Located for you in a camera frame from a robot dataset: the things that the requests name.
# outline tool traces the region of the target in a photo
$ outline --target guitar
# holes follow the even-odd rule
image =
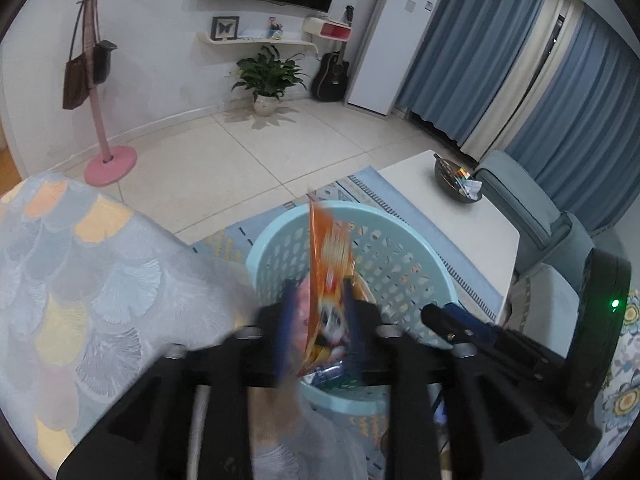
[[[351,27],[353,22],[353,7],[346,8],[347,23]],[[346,42],[338,52],[329,52],[322,56],[320,69],[311,83],[311,95],[324,103],[342,101],[347,93],[349,83],[349,62],[344,60]]]

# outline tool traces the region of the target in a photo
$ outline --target white table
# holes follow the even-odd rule
[[[504,307],[520,235],[486,197],[463,204],[447,196],[434,176],[433,153],[412,156],[381,170],[380,175],[460,248],[503,297]]]

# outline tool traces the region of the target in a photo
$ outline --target snack bag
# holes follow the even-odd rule
[[[344,279],[353,276],[349,232],[318,202],[310,204],[310,308],[302,373],[339,361],[350,343]]]

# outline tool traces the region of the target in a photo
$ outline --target bowl of items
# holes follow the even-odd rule
[[[324,201],[335,222],[345,224],[355,262],[354,291],[375,303],[386,323],[396,324],[425,344],[450,345],[423,325],[420,310],[428,303],[444,306],[458,297],[442,260],[429,243],[401,219],[353,202]],[[280,301],[285,280],[301,282],[309,273],[308,205],[276,218],[256,239],[246,266],[260,304]],[[320,390],[301,382],[313,404],[350,415],[388,410],[388,386]]]
[[[457,202],[473,204],[482,199],[481,182],[471,179],[471,174],[465,169],[437,153],[434,173],[436,181],[446,194]]]

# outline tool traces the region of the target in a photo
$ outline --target potted plant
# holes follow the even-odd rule
[[[233,88],[243,86],[253,90],[255,113],[262,117],[270,116],[287,88],[300,83],[306,90],[302,79],[298,77],[306,74],[293,61],[299,55],[295,54],[283,61],[277,48],[273,45],[263,46],[257,57],[238,61],[240,81]]]

